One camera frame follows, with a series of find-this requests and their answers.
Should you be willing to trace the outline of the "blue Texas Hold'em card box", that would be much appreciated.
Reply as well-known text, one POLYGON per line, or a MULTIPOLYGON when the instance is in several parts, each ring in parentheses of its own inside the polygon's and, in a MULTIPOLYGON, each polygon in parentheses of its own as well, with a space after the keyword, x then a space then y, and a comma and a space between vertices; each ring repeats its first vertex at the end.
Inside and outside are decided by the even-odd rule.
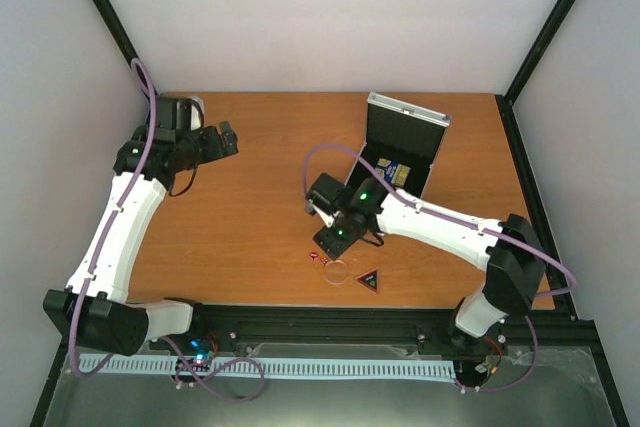
POLYGON ((376 172, 389 184, 404 187, 411 168, 395 160, 380 158, 376 164, 376 172))

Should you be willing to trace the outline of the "aluminium poker case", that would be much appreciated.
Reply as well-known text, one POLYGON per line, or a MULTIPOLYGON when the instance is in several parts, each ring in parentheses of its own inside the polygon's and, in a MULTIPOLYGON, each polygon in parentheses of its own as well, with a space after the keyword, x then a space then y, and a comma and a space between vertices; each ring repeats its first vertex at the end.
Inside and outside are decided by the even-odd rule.
POLYGON ((408 165, 405 186, 392 186, 420 197, 450 124, 447 114, 372 92, 360 156, 375 169, 380 158, 408 165))

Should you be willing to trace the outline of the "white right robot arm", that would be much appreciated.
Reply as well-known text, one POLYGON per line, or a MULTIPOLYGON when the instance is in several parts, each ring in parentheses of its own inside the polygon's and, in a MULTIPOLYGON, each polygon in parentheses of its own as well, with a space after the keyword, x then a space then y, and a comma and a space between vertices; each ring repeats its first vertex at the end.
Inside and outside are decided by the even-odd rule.
POLYGON ((495 324, 532 309, 545 266, 534 253, 540 244, 533 228, 518 215, 474 218, 373 177, 353 188, 327 173, 309 187, 305 202, 324 224, 314 240, 333 260, 366 235, 376 246, 391 235, 448 252, 482 271, 483 283, 460 302, 448 326, 452 341, 481 338, 495 324))

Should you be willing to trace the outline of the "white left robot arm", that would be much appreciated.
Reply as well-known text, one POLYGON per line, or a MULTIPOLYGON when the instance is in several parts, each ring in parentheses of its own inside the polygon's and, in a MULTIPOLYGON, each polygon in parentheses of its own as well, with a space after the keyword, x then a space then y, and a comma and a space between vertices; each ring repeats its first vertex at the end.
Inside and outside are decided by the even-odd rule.
POLYGON ((208 325, 197 302, 166 298, 128 301, 133 267, 150 222, 178 174, 237 154, 228 122, 204 123, 198 97, 158 96, 146 124, 117 152, 105 211, 75 273, 49 290, 43 309, 71 346, 131 356, 144 343, 173 335, 186 349, 201 347, 208 325))

